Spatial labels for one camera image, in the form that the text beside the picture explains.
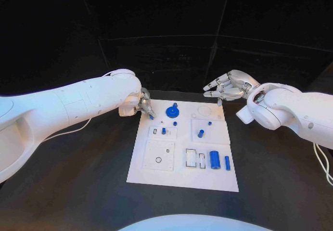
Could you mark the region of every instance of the black table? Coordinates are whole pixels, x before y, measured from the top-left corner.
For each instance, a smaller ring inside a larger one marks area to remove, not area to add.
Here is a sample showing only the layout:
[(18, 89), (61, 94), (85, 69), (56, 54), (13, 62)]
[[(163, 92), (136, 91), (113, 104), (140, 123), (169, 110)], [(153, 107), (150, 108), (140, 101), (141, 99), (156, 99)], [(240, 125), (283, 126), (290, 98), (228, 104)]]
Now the black table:
[[(152, 91), (152, 98), (216, 102), (180, 92)], [(39, 146), (0, 189), (0, 230), (117, 230), (169, 214), (221, 216), (280, 231), (333, 230), (333, 187), (313, 144), (286, 127), (245, 125), (235, 115), (244, 104), (224, 103), (240, 192), (127, 183), (141, 113), (120, 117), (114, 110)]]

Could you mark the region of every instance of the white board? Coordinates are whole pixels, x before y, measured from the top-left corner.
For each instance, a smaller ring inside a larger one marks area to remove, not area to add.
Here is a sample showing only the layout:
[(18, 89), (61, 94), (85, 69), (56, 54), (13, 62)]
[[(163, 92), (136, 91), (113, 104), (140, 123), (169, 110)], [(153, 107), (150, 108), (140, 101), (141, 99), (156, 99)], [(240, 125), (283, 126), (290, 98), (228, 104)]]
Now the white board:
[[(178, 103), (180, 111), (175, 119), (166, 115), (173, 103)], [(152, 100), (152, 107), (157, 117), (152, 120), (141, 114), (127, 182), (238, 192), (222, 107), (214, 103), (165, 100)], [(202, 140), (195, 141), (198, 134), (193, 130), (205, 126), (208, 121), (212, 125), (205, 127)], [(166, 134), (162, 134), (162, 128), (166, 128)], [(186, 149), (196, 150), (196, 167), (186, 167)], [(219, 152), (221, 169), (211, 168), (211, 151)], [(229, 156), (231, 171), (225, 170), (225, 156)]]

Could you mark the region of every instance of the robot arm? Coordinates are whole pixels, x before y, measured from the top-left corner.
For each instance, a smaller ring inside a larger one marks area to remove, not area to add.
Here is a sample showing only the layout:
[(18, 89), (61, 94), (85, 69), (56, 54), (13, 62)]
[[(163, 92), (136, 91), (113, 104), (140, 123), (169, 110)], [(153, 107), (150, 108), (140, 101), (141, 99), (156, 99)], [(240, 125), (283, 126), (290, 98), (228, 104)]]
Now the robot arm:
[(116, 108), (120, 116), (137, 111), (156, 116), (149, 91), (127, 69), (54, 90), (0, 97), (0, 182), (51, 134)]
[(333, 149), (333, 96), (309, 92), (278, 83), (260, 84), (242, 71), (232, 70), (203, 90), (218, 86), (205, 97), (222, 100), (247, 99), (237, 116), (245, 124), (254, 120), (268, 129), (287, 126), (306, 140)]

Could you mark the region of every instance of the round hole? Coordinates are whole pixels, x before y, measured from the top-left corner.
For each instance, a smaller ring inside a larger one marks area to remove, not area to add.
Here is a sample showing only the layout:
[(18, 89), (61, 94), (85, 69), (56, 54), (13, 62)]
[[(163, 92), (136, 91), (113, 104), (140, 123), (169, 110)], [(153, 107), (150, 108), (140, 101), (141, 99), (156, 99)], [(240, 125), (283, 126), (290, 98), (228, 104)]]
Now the round hole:
[(310, 124), (309, 124), (309, 126), (307, 126), (309, 130), (312, 130), (312, 129), (313, 129), (313, 127), (314, 127), (314, 124), (313, 124), (313, 123), (310, 123)]

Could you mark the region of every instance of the robotic hand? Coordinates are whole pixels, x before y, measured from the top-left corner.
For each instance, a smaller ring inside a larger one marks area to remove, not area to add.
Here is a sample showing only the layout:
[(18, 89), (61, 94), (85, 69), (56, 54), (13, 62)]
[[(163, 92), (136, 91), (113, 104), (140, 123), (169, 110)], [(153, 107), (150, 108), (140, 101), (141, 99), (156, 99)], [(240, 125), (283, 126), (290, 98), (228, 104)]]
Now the robotic hand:
[(117, 107), (120, 116), (141, 111), (156, 117), (149, 91), (127, 69), (58, 89), (0, 97), (0, 183), (18, 172), (51, 134)]
[(232, 70), (203, 88), (205, 97), (222, 100), (247, 99), (237, 116), (245, 124), (254, 120), (268, 129), (287, 126), (296, 134), (333, 149), (333, 96), (309, 92), (278, 83), (260, 84), (242, 71)]

